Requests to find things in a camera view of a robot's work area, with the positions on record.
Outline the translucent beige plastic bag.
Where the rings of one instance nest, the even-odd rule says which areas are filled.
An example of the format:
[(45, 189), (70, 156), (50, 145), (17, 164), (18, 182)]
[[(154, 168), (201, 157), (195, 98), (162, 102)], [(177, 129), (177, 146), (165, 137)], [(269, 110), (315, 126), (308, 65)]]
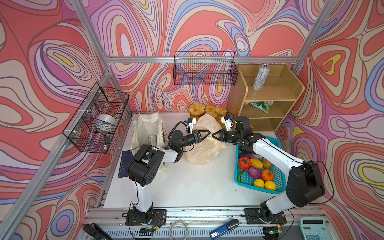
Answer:
[(202, 142), (194, 144), (194, 148), (186, 153), (187, 160), (194, 165), (206, 165), (215, 159), (226, 144), (212, 137), (212, 134), (222, 130), (219, 122), (209, 114), (199, 118), (194, 130), (207, 130), (211, 133)]

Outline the white energy drink can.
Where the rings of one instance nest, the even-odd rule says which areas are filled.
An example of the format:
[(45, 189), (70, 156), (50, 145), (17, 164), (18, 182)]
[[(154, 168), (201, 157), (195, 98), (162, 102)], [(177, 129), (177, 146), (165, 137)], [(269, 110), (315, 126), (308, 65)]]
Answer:
[(157, 136), (149, 135), (148, 136), (149, 145), (156, 147), (157, 146)]

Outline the white canvas tote bag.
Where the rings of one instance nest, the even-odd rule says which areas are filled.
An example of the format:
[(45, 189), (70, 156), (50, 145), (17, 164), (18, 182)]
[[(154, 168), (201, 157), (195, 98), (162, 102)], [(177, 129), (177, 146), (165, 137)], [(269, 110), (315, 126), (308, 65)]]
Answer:
[(157, 136), (157, 148), (164, 148), (168, 145), (168, 130), (160, 113), (139, 114), (139, 117), (134, 121), (133, 136), (131, 140), (131, 149), (133, 155), (139, 150), (139, 146), (148, 144), (148, 136)]

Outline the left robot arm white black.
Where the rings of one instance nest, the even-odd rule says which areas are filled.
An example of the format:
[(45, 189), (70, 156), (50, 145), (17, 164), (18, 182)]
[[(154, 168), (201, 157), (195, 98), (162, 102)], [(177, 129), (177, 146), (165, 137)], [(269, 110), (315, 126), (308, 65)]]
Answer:
[(150, 184), (155, 179), (163, 163), (177, 163), (184, 154), (184, 148), (200, 143), (211, 132), (209, 130), (194, 130), (183, 135), (179, 130), (173, 130), (169, 135), (168, 146), (159, 149), (151, 145), (139, 148), (130, 163), (127, 173), (137, 194), (137, 203), (130, 207), (126, 224), (146, 225), (154, 218), (154, 202), (151, 197)]

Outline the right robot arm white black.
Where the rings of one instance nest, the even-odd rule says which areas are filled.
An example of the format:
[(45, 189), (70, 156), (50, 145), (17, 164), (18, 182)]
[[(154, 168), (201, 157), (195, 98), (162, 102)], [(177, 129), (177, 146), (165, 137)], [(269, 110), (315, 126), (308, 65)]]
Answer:
[(304, 161), (273, 145), (264, 135), (253, 133), (247, 117), (221, 117), (225, 128), (212, 134), (220, 142), (238, 145), (240, 150), (255, 153), (270, 161), (287, 177), (284, 192), (261, 203), (256, 218), (263, 223), (274, 221), (293, 208), (302, 208), (325, 194), (320, 167)]

